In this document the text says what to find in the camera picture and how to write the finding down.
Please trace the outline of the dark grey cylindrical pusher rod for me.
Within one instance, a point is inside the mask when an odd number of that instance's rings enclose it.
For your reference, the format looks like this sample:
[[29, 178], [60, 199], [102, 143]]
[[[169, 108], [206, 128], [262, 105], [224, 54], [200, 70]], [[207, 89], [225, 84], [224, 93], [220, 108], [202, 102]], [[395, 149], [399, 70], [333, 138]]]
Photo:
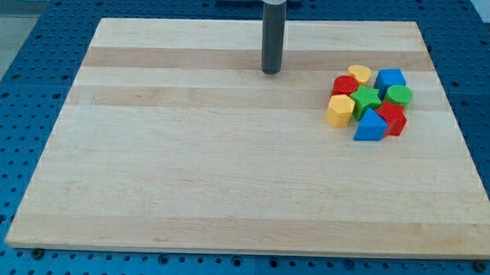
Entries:
[[281, 71], [286, 10], [286, 0], [264, 0], [261, 70], [265, 74]]

